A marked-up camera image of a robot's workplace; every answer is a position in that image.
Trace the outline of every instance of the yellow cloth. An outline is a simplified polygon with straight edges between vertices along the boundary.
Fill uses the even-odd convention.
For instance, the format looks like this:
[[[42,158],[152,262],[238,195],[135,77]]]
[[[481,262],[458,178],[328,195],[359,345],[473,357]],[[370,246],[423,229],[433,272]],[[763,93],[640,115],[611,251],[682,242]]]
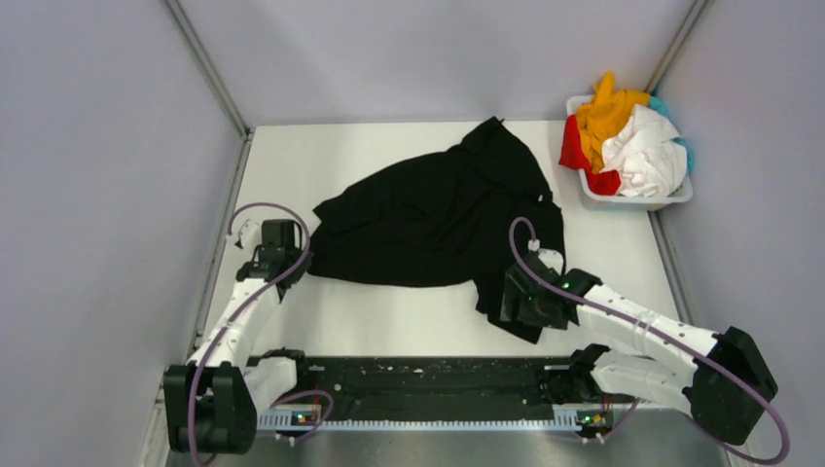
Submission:
[[[608,71],[601,83],[594,85],[595,96],[590,104],[584,104],[576,111],[576,124],[582,139],[582,152],[591,162],[592,173],[599,173],[604,167],[601,145],[607,138],[619,134],[628,124],[633,106],[647,107],[650,94],[640,90],[617,90],[613,92],[616,77]]]

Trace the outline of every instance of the black garment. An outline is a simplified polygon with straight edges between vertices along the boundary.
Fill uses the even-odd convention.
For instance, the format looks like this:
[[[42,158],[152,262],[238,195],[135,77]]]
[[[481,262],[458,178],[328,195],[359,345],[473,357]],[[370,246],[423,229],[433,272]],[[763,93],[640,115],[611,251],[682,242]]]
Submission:
[[[543,248],[564,253],[561,212],[530,150],[491,118],[461,144],[386,167],[314,210],[309,273],[365,284],[432,287],[473,280],[476,309],[527,341],[541,328],[498,319],[515,260],[510,223],[530,219]],[[529,232],[517,229],[526,252]]]

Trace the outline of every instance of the white platform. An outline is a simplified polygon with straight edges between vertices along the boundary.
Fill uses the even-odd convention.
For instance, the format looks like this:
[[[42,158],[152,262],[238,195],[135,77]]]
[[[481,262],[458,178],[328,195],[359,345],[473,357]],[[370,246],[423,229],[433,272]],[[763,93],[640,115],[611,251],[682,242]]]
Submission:
[[[237,205],[259,200],[286,204],[314,230],[320,221],[312,208],[319,202],[393,162],[443,151],[475,125],[258,127]],[[647,213],[589,211],[582,206],[576,172],[557,164],[563,122],[505,126],[532,150],[550,182],[564,218],[568,267],[600,276],[627,297],[678,319]],[[238,223],[285,216],[266,208],[247,212],[249,216],[242,215]],[[245,259],[228,245],[207,330],[223,312],[235,271]],[[267,322],[256,352],[286,346],[317,356],[560,356],[603,341],[573,325],[568,331],[545,330],[534,345],[488,324],[475,311],[475,302],[471,282],[408,289],[305,276]]]

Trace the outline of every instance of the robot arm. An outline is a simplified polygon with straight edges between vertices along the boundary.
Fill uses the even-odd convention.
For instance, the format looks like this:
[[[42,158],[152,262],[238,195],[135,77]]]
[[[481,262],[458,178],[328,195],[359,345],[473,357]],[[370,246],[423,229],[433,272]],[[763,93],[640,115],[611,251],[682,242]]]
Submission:
[[[238,308],[296,263],[301,255],[301,234],[294,221],[247,221],[237,243],[251,255],[235,276],[233,293],[212,333],[185,365],[172,365],[163,374],[166,425],[172,450],[188,451],[187,400],[196,367],[203,363],[195,406],[197,445],[206,452],[242,453],[255,438],[258,413],[263,413],[298,382],[297,361],[303,355],[268,352],[247,367],[263,324],[279,308],[286,291],[309,267],[309,257],[281,282],[255,298],[238,317]]]
[[[567,329],[570,323],[632,347],[625,355],[597,343],[574,352],[570,375],[578,381],[579,396],[627,394],[690,415],[716,438],[742,445],[762,416],[762,407],[730,380],[649,332],[655,326],[673,341],[686,344],[720,364],[770,401],[776,382],[750,336],[737,328],[724,335],[675,321],[639,305],[579,269],[561,275],[556,252],[531,245],[523,259],[530,270],[556,287],[589,303],[608,306],[633,319],[591,305],[580,305],[547,290],[519,266],[508,270],[502,303],[503,320]],[[556,400],[564,403],[563,395]]]

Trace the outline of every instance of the gray wall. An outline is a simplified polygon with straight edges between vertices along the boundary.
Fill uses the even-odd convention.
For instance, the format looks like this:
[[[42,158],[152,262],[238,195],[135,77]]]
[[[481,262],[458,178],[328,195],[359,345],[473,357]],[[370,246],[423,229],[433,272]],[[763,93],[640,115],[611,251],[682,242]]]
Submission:
[[[2,2],[0,63],[0,465],[134,465],[238,138],[160,1]]]
[[[643,88],[691,0],[186,0],[250,125],[561,118]]]
[[[822,465],[825,3],[718,1],[664,83],[696,144],[696,197],[668,209],[698,319],[750,332],[791,426],[786,465]],[[758,438],[771,455],[776,430]]]

